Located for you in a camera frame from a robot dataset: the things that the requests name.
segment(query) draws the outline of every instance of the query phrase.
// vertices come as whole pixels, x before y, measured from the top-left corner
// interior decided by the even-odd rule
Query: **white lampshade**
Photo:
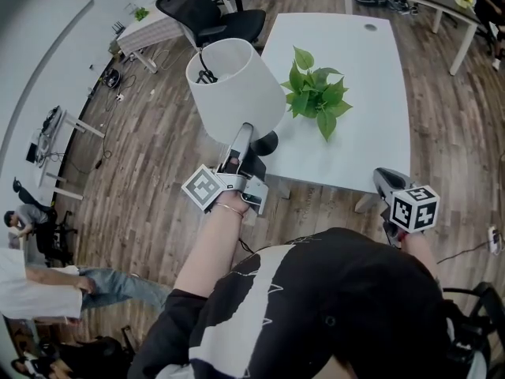
[[[186,77],[207,133],[224,144],[233,142],[245,122],[254,127],[253,140],[270,133],[286,111],[286,96],[254,47],[243,39],[224,39],[205,47],[202,58],[218,81],[196,82],[204,70],[198,54]]]

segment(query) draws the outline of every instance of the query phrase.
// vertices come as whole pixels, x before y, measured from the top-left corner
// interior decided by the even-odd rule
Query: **bracelet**
[[[244,215],[242,215],[237,209],[233,209],[231,206],[222,204],[221,202],[215,202],[214,205],[223,206],[224,208],[229,209],[232,212],[235,212],[237,215],[239,215],[241,217],[241,219],[244,219]]]

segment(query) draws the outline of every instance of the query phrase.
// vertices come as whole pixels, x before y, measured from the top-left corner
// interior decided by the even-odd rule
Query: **sneaker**
[[[495,58],[495,60],[492,63],[492,68],[494,70],[498,71],[499,70],[499,63],[500,63],[500,60],[498,58]]]

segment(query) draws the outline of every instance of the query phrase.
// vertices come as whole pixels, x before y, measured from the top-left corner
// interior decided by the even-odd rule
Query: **blue jeans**
[[[91,278],[96,285],[95,292],[83,294],[81,310],[137,299],[153,305],[161,312],[165,307],[166,297],[172,292],[169,287],[113,269],[79,268],[79,275]]]

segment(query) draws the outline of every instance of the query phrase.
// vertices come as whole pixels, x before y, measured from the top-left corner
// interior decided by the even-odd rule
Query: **small plant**
[[[352,108],[342,100],[348,88],[344,87],[344,77],[334,84],[327,83],[330,74],[341,74],[331,67],[310,70],[314,66],[314,57],[307,51],[294,48],[293,67],[290,79],[281,85],[291,92],[286,95],[286,102],[290,105],[293,118],[303,115],[316,118],[317,126],[326,141],[337,126],[337,118]]]
[[[135,10],[135,18],[137,21],[141,21],[145,17],[147,17],[149,14],[149,11],[146,10],[144,7],[140,7],[139,9]]]

